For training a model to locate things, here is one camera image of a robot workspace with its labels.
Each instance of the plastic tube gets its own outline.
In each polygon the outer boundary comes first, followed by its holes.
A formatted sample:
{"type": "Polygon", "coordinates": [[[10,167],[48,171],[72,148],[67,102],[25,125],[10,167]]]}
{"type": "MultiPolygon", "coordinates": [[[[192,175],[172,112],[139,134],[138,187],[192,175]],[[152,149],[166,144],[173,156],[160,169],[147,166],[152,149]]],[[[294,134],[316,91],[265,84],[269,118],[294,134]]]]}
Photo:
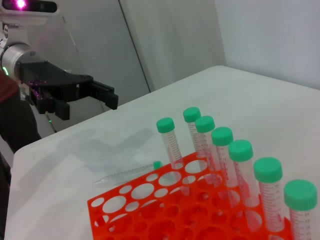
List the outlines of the plastic tube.
{"type": "MultiPolygon", "coordinates": [[[[202,145],[201,135],[198,133],[196,128],[196,120],[201,118],[200,109],[198,107],[189,107],[184,110],[183,117],[185,122],[188,124],[197,158],[205,158],[206,155],[202,145]]],[[[204,161],[199,161],[199,166],[200,170],[203,171],[206,169],[207,164],[204,161]]]]}
{"type": "Polygon", "coordinates": [[[245,216],[249,229],[255,232],[261,225],[261,220],[251,211],[260,204],[259,191],[253,170],[252,145],[247,140],[236,140],[229,145],[229,155],[233,160],[236,177],[238,180],[241,198],[246,207],[245,216]]]}
{"type": "Polygon", "coordinates": [[[314,210],[317,201],[317,188],[313,183],[298,179],[285,185],[284,202],[290,208],[293,240],[319,239],[319,223],[314,210]]]}
{"type": "Polygon", "coordinates": [[[127,171],[117,172],[115,174],[111,174],[101,178],[100,180],[96,181],[94,185],[96,186],[114,186],[124,184],[129,182],[133,179],[141,177],[147,173],[150,173],[154,170],[157,170],[162,167],[161,161],[155,161],[152,164],[144,165],[141,167],[137,167],[134,169],[130,169],[127,171]]]}
{"type": "Polygon", "coordinates": [[[221,181],[216,174],[220,171],[219,157],[217,148],[212,142],[212,131],[215,128],[215,121],[212,116],[202,116],[195,121],[196,130],[200,133],[203,150],[206,157],[210,175],[205,176],[207,183],[211,183],[214,187],[218,187],[221,181]]]}
{"type": "Polygon", "coordinates": [[[281,232],[285,228],[281,162],[274,157],[263,157],[254,163],[253,169],[259,181],[265,227],[270,232],[281,232]]]}
{"type": "MultiPolygon", "coordinates": [[[[173,170],[181,169],[184,167],[184,161],[181,156],[181,152],[179,149],[179,145],[177,142],[176,134],[175,134],[175,123],[172,118],[166,117],[160,119],[156,123],[158,132],[161,133],[162,140],[167,151],[171,167],[173,170]]],[[[180,174],[176,173],[175,178],[177,181],[180,180],[180,174]]],[[[187,185],[188,179],[185,177],[182,179],[182,183],[187,185]]],[[[182,193],[185,195],[189,195],[189,187],[181,187],[182,193]]]]}
{"type": "Polygon", "coordinates": [[[228,127],[218,127],[212,131],[212,142],[216,146],[224,185],[227,187],[227,196],[230,207],[233,208],[239,201],[235,199],[230,189],[238,186],[234,162],[229,156],[229,144],[234,141],[232,130],[228,127]]]}

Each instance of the table surface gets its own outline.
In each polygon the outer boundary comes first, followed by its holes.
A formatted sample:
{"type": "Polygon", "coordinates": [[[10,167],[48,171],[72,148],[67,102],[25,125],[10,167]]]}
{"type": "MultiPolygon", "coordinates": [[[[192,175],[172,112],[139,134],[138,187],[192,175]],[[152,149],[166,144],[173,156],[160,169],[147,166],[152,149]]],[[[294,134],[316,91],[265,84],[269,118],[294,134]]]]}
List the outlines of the table surface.
{"type": "MultiPolygon", "coordinates": [[[[320,189],[320,91],[224,66],[208,68],[19,150],[14,156],[5,240],[90,240],[87,200],[106,174],[169,160],[157,120],[172,117],[183,156],[194,152],[183,111],[199,107],[216,126],[272,156],[283,183],[320,189]]],[[[320,220],[319,208],[316,208],[320,220]]]]}

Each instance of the green led light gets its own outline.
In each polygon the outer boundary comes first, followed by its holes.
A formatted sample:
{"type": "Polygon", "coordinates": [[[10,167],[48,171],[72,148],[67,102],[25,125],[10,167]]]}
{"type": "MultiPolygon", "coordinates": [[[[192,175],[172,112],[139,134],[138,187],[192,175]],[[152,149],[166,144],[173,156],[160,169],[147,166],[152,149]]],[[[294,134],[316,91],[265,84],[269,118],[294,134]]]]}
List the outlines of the green led light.
{"type": "Polygon", "coordinates": [[[5,75],[9,76],[9,73],[8,73],[8,70],[6,69],[6,67],[4,66],[2,69],[3,69],[4,73],[5,73],[5,75]]]}

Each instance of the test tube rack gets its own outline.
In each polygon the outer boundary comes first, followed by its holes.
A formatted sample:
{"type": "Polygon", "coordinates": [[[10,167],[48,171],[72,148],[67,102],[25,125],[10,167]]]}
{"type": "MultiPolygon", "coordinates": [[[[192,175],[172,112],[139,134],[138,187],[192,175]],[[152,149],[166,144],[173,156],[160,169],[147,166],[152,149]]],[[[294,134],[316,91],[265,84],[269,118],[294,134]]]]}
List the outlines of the test tube rack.
{"type": "MultiPolygon", "coordinates": [[[[208,184],[208,167],[195,172],[196,153],[183,158],[184,166],[165,165],[87,201],[94,240],[291,240],[290,221],[271,233],[265,228],[261,204],[252,209],[260,227],[252,233],[239,203],[230,208],[220,172],[219,187],[208,184]],[[188,178],[188,185],[183,185],[188,178]],[[189,188],[189,194],[180,187],[189,188]]],[[[233,189],[240,196],[239,189],[233,189]]]]}

